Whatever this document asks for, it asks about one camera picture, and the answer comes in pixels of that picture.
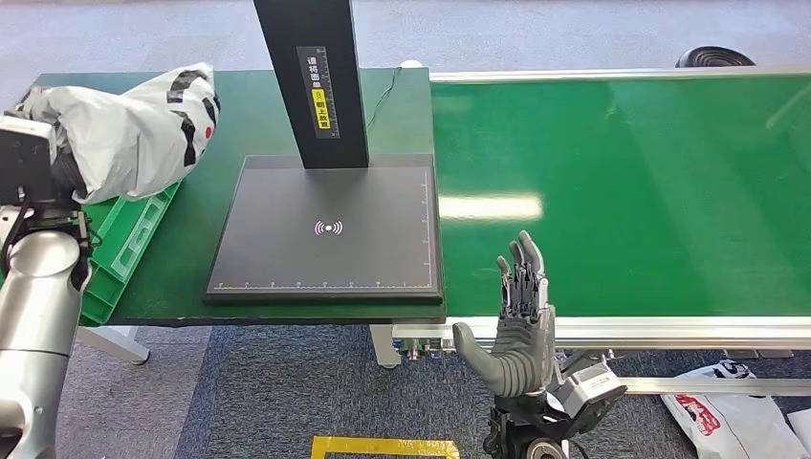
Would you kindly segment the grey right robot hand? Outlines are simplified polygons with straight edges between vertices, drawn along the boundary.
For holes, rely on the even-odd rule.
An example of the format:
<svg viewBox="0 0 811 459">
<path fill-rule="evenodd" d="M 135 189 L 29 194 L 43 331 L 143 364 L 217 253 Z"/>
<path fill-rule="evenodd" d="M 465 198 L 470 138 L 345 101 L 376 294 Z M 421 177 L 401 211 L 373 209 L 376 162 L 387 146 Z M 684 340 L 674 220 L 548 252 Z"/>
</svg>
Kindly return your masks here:
<svg viewBox="0 0 811 459">
<path fill-rule="evenodd" d="M 476 342 L 469 324 L 452 325 L 455 351 L 492 393 L 515 398 L 544 391 L 555 374 L 556 309 L 549 300 L 543 256 L 529 231 L 499 255 L 501 301 L 491 350 Z"/>
</svg>

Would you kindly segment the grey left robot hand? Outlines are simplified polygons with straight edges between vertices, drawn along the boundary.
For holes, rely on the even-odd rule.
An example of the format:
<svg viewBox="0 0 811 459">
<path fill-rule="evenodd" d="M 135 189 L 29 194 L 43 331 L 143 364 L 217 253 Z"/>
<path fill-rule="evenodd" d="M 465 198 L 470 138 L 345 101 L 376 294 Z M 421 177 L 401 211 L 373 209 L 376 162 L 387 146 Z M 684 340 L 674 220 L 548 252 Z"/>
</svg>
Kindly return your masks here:
<svg viewBox="0 0 811 459">
<path fill-rule="evenodd" d="M 56 149 L 51 174 L 57 198 L 62 201 L 75 202 L 81 202 L 87 198 L 87 187 L 70 146 L 60 146 Z"/>
</svg>

